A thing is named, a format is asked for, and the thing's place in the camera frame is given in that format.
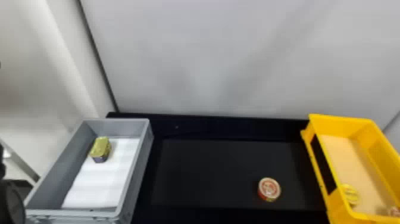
gray wall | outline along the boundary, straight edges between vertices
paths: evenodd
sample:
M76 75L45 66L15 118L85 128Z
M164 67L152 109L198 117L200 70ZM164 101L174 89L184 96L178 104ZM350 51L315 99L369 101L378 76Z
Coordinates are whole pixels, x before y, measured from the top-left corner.
M82 0L121 111L306 118L400 109L399 1Z
M113 110L78 6L0 1L0 138L39 175L82 118Z

black tray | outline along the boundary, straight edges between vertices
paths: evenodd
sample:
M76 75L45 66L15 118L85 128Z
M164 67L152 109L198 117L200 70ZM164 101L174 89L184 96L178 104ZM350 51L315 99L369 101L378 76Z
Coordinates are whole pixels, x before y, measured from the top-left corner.
M307 120L110 113L150 119L155 136L132 223L328 223L300 130ZM257 196L271 177L273 203Z

